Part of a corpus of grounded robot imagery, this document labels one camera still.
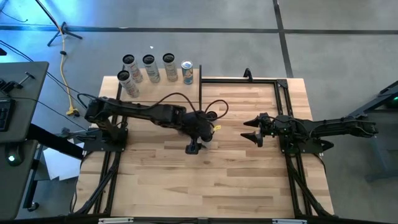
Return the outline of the white paper sheet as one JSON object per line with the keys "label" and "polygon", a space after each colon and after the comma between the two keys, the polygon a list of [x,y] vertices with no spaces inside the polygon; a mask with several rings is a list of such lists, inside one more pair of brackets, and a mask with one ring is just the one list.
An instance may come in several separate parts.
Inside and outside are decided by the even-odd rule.
{"label": "white paper sheet", "polygon": [[67,180],[80,174],[81,159],[76,159],[52,148],[43,151],[50,180]]}

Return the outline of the white bracket strip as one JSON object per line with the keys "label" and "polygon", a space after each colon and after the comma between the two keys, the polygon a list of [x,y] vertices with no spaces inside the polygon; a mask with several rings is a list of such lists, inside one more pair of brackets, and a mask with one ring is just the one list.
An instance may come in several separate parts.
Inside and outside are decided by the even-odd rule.
{"label": "white bracket strip", "polygon": [[134,219],[130,217],[100,218],[98,224],[130,224]]}
{"label": "white bracket strip", "polygon": [[275,218],[272,219],[272,224],[308,224],[308,223],[306,220],[300,220],[300,219]]}

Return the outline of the black stand with green light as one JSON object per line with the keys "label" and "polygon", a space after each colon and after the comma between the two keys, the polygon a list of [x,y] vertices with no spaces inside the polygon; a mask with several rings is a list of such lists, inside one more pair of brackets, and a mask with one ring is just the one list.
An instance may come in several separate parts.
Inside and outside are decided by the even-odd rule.
{"label": "black stand with green light", "polygon": [[398,81],[382,89],[371,101],[350,113],[376,119],[379,134],[371,138],[381,170],[365,176],[367,182],[398,178]]}

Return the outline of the black keyboard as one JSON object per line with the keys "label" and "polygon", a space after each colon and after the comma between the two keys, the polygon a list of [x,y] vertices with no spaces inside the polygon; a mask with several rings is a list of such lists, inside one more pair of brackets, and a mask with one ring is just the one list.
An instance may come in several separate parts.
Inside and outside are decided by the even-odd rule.
{"label": "black keyboard", "polygon": [[12,119],[16,101],[13,99],[0,100],[0,132],[6,132]]}

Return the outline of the dark grey desk top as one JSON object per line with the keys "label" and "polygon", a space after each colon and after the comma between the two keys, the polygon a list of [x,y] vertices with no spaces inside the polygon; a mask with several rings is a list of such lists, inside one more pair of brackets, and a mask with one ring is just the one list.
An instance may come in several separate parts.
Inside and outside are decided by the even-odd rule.
{"label": "dark grey desk top", "polygon": [[0,220],[13,220],[18,214],[25,192],[38,142],[29,140],[19,143],[23,161],[11,166],[5,145],[0,145]]}
{"label": "dark grey desk top", "polygon": [[25,81],[20,89],[15,88],[10,93],[0,91],[0,100],[16,101],[8,130],[0,132],[0,143],[21,142],[27,136],[48,67],[48,62],[0,63],[0,78],[6,82],[19,83],[25,77],[25,72],[35,77],[34,80]]}

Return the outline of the black aluminium extrusion frame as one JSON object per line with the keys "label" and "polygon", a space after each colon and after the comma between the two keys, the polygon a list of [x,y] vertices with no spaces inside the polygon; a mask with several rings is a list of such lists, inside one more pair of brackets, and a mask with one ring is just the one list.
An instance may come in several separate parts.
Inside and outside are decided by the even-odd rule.
{"label": "black aluminium extrusion frame", "polygon": [[262,147],[243,138],[247,120],[266,112],[312,117],[301,78],[203,77],[199,100],[176,92],[161,98],[220,118],[211,149],[185,153],[190,138],[149,121],[129,119],[118,174],[99,197],[96,212],[125,217],[292,218],[285,157],[277,138]]}

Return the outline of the black tripod stand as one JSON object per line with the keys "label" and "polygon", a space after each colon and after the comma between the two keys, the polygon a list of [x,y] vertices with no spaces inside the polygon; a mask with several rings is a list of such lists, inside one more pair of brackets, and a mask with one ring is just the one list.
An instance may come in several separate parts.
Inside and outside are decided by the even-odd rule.
{"label": "black tripod stand", "polygon": [[57,28],[57,33],[54,35],[54,37],[47,43],[47,46],[50,47],[50,45],[52,44],[52,42],[58,37],[60,36],[61,38],[64,39],[65,35],[70,35],[72,37],[75,37],[77,39],[82,39],[83,37],[80,35],[76,35],[73,34],[72,32],[70,32],[68,30],[67,27],[67,23],[66,22],[62,22],[61,25],[58,24],[58,22],[55,20],[55,18],[53,17],[53,15],[51,15],[51,13],[47,10],[47,8],[40,2],[40,0],[35,0],[35,2],[39,5],[39,7],[41,8],[41,10],[44,11],[44,13],[46,14],[46,16],[52,21],[52,23],[55,25],[55,27]]}

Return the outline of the black desk gadget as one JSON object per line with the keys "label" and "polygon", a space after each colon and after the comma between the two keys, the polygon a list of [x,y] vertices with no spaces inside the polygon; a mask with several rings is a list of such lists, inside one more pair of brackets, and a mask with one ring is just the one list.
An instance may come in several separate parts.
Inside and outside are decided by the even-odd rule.
{"label": "black desk gadget", "polygon": [[0,78],[0,91],[3,93],[10,93],[13,89],[19,88],[20,84],[15,81],[6,82]]}

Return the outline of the black desk leg frame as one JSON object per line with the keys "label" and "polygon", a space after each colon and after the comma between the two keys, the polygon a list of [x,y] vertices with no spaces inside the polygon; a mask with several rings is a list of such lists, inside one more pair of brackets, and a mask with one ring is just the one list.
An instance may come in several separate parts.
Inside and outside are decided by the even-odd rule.
{"label": "black desk leg frame", "polygon": [[67,138],[52,134],[39,126],[36,126],[35,124],[30,125],[27,133],[27,139],[36,140],[40,144],[39,151],[36,152],[36,149],[34,150],[34,159],[31,165],[32,173],[28,181],[27,192],[22,206],[22,208],[27,209],[28,212],[33,212],[39,207],[39,204],[37,202],[33,202],[33,199],[38,183],[38,181],[35,180],[35,174],[39,166],[43,147],[50,147],[58,152],[72,156],[76,159],[83,159],[83,149],[67,141]]}

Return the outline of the black mouse with green light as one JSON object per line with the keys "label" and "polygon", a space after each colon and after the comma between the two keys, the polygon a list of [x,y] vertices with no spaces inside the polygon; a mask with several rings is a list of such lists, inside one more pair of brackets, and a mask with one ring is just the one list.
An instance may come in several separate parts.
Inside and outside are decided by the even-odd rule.
{"label": "black mouse with green light", "polygon": [[6,147],[5,157],[10,166],[19,166],[24,161],[23,150],[16,147]]}

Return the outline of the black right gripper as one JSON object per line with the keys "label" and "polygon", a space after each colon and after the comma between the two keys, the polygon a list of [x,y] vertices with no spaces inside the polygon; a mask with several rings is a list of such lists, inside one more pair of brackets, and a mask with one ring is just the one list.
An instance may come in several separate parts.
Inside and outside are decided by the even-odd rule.
{"label": "black right gripper", "polygon": [[245,121],[243,123],[243,125],[245,126],[258,127],[259,124],[261,124],[261,133],[258,134],[254,131],[252,133],[241,133],[241,136],[252,141],[257,147],[262,147],[263,137],[279,135],[280,128],[277,127],[276,123],[282,122],[281,120],[282,116],[276,116],[276,117],[269,116],[269,117],[271,118],[270,123],[261,122],[261,119],[259,117],[256,117],[249,121]]}

